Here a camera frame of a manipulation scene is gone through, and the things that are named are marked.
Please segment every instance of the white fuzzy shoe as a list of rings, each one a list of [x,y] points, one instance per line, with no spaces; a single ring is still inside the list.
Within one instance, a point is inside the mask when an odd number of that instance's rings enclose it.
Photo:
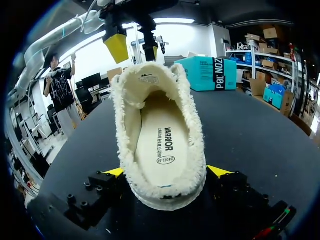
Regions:
[[[112,80],[120,167],[150,208],[181,209],[206,181],[202,124],[180,64],[148,62]]]

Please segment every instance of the man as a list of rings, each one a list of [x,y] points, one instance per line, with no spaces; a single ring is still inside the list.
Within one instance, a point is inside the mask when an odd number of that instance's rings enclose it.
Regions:
[[[48,60],[50,61],[51,71],[45,77],[43,94],[46,97],[50,94],[62,130],[69,138],[75,130],[73,123],[77,127],[81,122],[75,105],[75,99],[68,83],[68,79],[70,80],[75,75],[76,55],[73,54],[71,56],[71,69],[61,69],[58,67],[59,60],[57,54],[52,55]]]

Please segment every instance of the blue box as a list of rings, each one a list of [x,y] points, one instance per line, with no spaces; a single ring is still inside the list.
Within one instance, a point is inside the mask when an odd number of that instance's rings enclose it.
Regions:
[[[237,63],[228,59],[193,56],[175,61],[186,72],[191,89],[201,91],[236,90]]]
[[[269,104],[272,104],[277,109],[281,109],[283,95],[269,88],[264,89],[263,100]]]

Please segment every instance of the cardboard box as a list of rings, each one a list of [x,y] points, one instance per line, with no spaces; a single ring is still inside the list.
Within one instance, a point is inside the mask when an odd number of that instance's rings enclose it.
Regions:
[[[256,72],[256,79],[264,80],[267,84],[272,84],[272,75],[270,73]]]
[[[292,102],[294,100],[294,94],[289,91],[285,91],[283,95],[275,92],[269,88],[264,90],[263,100],[269,104],[272,104],[280,110],[282,114],[288,114],[291,109]]]
[[[274,55],[280,55],[279,50],[276,48],[268,48],[267,49],[269,53],[274,54]]]
[[[260,53],[262,54],[275,54],[279,55],[279,50],[276,48],[270,48],[266,43],[259,43]]]
[[[263,30],[265,39],[277,39],[282,37],[282,33],[278,27],[267,28]]]
[[[285,83],[285,77],[283,76],[278,76],[278,82],[281,83],[282,85]]]
[[[116,75],[121,75],[122,72],[123,72],[123,71],[122,71],[122,68],[121,68],[121,67],[118,67],[118,68],[115,68],[115,69],[112,69],[112,70],[106,72],[106,75],[107,75],[108,78],[109,78],[109,83],[110,83],[110,85],[112,84],[113,78],[114,78]]]
[[[288,66],[285,64],[285,63],[283,63],[283,62],[278,62],[278,65],[279,65],[279,67],[281,67],[281,68],[287,68]]]
[[[250,34],[250,33],[248,33],[245,37],[247,39],[252,39],[252,40],[255,40],[255,41],[258,41],[258,42],[261,42],[261,43],[265,43],[266,42],[266,40],[264,40],[262,37],[254,35],[254,34]]]
[[[271,68],[273,70],[278,69],[278,65],[275,62],[268,61],[268,60],[262,60],[262,66],[267,67],[267,68]]]
[[[270,99],[265,96],[265,92],[268,91],[268,88],[266,88],[266,82],[264,80],[250,79],[250,87],[252,96],[255,99],[267,104],[269,107],[273,108],[277,112],[282,113],[286,117],[290,115],[291,106],[294,99],[293,93],[285,91],[284,95],[282,96],[280,109],[278,109],[274,105],[269,104]]]
[[[252,73],[250,70],[246,70],[243,72],[243,78],[244,79],[247,79],[247,80],[250,80],[252,78]]]
[[[237,63],[228,59],[193,56],[175,61],[181,64],[191,89],[201,91],[236,90]]]
[[[283,56],[286,58],[286,59],[291,59],[291,55],[290,53],[284,53]]]
[[[267,49],[268,48],[268,44],[260,42],[259,43],[259,48],[260,49]]]
[[[243,83],[237,82],[236,83],[236,90],[238,92],[244,93],[243,89],[242,89]]]
[[[252,96],[261,97],[264,95],[266,82],[262,79],[250,79]]]

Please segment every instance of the computer monitor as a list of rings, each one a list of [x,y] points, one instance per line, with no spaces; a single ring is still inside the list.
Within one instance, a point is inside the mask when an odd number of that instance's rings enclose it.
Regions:
[[[83,87],[86,89],[93,88],[94,86],[99,85],[101,83],[102,82],[101,82],[100,73],[97,73],[97,74],[94,74],[92,76],[88,76],[88,77],[82,79]]]
[[[108,77],[102,79],[101,82],[102,83],[100,84],[100,87],[106,87],[106,86],[108,86],[110,84]]]

